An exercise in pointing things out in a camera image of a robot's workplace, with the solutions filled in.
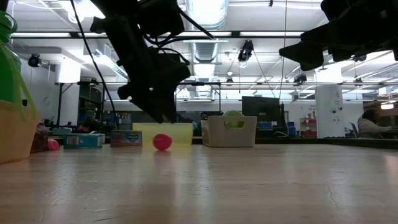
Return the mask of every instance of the pink object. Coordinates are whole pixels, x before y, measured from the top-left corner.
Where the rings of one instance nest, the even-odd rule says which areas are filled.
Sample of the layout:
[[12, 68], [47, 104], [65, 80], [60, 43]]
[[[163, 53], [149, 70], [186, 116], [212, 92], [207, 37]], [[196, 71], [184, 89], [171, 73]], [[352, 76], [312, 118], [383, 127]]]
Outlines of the pink object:
[[59, 143], [54, 139], [49, 139], [49, 150], [50, 151], [60, 150]]
[[153, 144], [159, 151], [166, 151], [172, 145], [172, 138], [166, 134], [157, 134]]

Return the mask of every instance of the wooden table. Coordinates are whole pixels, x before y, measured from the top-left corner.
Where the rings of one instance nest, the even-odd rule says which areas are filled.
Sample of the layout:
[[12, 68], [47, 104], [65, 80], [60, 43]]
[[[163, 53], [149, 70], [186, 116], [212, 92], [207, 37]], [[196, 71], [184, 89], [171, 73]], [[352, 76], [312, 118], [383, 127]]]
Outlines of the wooden table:
[[64, 150], [0, 165], [0, 223], [398, 223], [398, 152]]

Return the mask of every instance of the ceiling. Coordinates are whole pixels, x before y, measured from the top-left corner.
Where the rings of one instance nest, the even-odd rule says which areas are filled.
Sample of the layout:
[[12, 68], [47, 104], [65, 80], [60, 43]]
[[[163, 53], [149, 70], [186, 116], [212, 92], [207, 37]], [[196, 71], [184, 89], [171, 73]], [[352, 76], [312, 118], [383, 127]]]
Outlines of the ceiling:
[[[76, 32], [78, 31], [77, 25], [68, 20], [68, 12], [61, 8], [67, 2], [56, 0], [10, 1], [7, 12], [16, 19], [18, 32]], [[320, 2], [321, 0], [288, 0], [287, 8], [285, 8], [286, 2], [283, 0], [274, 0], [273, 7], [268, 6], [269, 1], [229, 0], [228, 15], [224, 29], [228, 31], [310, 30], [328, 22], [324, 13], [320, 10]], [[185, 7], [184, 0], [178, 0], [178, 3], [182, 9]], [[86, 17], [83, 20], [82, 25], [86, 32], [90, 31], [91, 23], [92, 18], [90, 17]], [[214, 75], [216, 79], [222, 82], [227, 77], [228, 72], [233, 73], [232, 77], [235, 82], [263, 82], [264, 76], [270, 82], [280, 82], [281, 78], [292, 78], [296, 74], [292, 73], [292, 71], [298, 67], [298, 63], [283, 59], [279, 56], [278, 51], [284, 46], [299, 42], [300, 40], [297, 38], [253, 39], [256, 54], [249, 59], [246, 68], [240, 68], [235, 57], [245, 39], [223, 40], [227, 40], [228, 43], [221, 44]], [[95, 46], [111, 45], [106, 39], [90, 39], [89, 43]], [[81, 64], [84, 68], [82, 71], [84, 76], [96, 76], [91, 59], [83, 50], [83, 41], [81, 39], [15, 39], [12, 42], [12, 47], [61, 48], [83, 61]], [[178, 50], [186, 58], [190, 58], [190, 46], [188, 43], [178, 42], [168, 47]], [[368, 55], [368, 59], [365, 62], [359, 62], [356, 65], [353, 62], [343, 62], [339, 65], [341, 65], [343, 80], [352, 80], [355, 75], [363, 75], [363, 79], [367, 82], [382, 82], [398, 75], [394, 67], [368, 79], [366, 75], [371, 75], [372, 72], [376, 71], [383, 71], [395, 63], [392, 52], [383, 52]], [[101, 71], [107, 80], [116, 81], [116, 75], [112, 70], [101, 66]], [[314, 71], [306, 73], [308, 81], [314, 79], [314, 73]], [[377, 89], [377, 86], [370, 86], [369, 89]]]

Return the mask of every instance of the wall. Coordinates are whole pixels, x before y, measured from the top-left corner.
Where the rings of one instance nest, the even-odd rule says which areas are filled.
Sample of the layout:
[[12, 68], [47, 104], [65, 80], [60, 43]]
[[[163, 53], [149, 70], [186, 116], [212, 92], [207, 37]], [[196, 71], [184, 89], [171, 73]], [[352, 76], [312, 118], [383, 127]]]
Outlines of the wall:
[[[116, 111], [140, 111], [138, 107], [127, 101], [114, 102]], [[312, 113], [316, 108], [315, 101], [295, 101], [285, 102], [285, 111], [289, 112], [289, 121], [293, 121], [299, 128], [300, 118], [304, 118], [307, 114]], [[105, 110], [111, 110], [111, 104], [104, 104]], [[218, 101], [212, 102], [177, 102], [177, 111], [218, 111]], [[239, 101], [222, 101], [221, 110], [242, 110], [242, 103]], [[345, 127], [351, 128], [350, 122], [356, 124], [358, 118], [363, 114], [362, 102], [344, 102], [343, 114], [345, 118]]]
[[21, 62], [21, 75], [40, 113], [40, 120], [54, 117], [56, 121], [59, 87], [54, 85], [55, 72], [49, 73], [46, 68], [32, 68], [23, 59]]

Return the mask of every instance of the black monitor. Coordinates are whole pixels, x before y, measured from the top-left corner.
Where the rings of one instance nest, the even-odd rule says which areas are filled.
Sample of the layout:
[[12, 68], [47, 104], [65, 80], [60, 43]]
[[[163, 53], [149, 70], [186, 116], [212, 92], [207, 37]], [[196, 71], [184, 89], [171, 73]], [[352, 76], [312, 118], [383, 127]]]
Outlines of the black monitor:
[[245, 116], [257, 116], [257, 122], [276, 121], [278, 126], [283, 125], [278, 98], [243, 96], [242, 114]]

